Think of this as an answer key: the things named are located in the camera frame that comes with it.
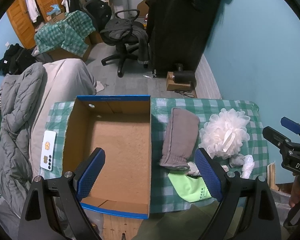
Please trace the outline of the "person's right hand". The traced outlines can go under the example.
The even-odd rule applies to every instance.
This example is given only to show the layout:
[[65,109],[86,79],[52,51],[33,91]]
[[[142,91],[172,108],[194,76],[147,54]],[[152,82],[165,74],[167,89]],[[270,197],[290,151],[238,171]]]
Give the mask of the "person's right hand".
[[289,199],[290,207],[294,207],[300,202],[300,176],[296,175],[292,185],[291,195]]

